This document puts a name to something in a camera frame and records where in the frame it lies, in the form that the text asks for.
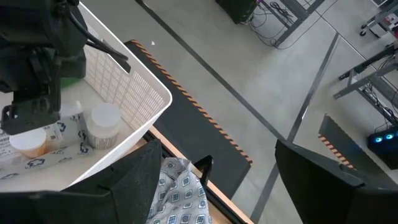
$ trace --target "concrete floor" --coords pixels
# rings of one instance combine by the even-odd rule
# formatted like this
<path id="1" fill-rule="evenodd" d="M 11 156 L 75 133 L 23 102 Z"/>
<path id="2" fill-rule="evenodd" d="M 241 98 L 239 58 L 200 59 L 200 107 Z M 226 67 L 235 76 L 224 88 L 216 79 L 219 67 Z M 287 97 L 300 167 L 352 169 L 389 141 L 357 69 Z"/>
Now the concrete floor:
<path id="1" fill-rule="evenodd" d="M 371 34 L 358 35 L 361 24 L 377 13 L 370 0 L 338 0 L 332 5 L 334 1 L 325 0 L 318 8 L 325 20 L 313 13 L 280 46 L 289 46 L 316 21 L 286 50 L 264 45 L 248 26 L 234 24 L 214 0 L 144 2 L 287 138 L 335 29 L 365 58 L 394 40 L 390 35 L 381 39 Z M 136 39 L 142 43 L 253 159 L 253 167 L 233 197 L 233 202 L 250 217 L 275 164 L 277 138 L 135 1 L 82 2 L 122 41 Z M 263 34 L 275 34 L 280 29 L 280 24 L 271 22 L 261 27 Z M 338 101 L 331 98 L 344 87 L 336 78 L 363 60 L 359 53 L 343 39 L 338 41 L 294 143 L 336 159 L 317 138 L 325 113 L 360 146 L 365 146 L 364 137 L 384 122 L 357 93 Z M 377 119 L 368 120 L 370 114 Z M 301 223 L 280 177 L 259 223 Z"/>

